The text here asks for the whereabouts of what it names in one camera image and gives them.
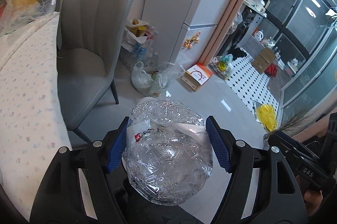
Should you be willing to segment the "person's right hand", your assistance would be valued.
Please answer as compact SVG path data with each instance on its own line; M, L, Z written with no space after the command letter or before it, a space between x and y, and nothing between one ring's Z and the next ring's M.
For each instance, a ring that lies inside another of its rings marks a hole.
M304 190L300 176L296 176L296 181L300 187L308 215L315 214L323 201L322 192Z

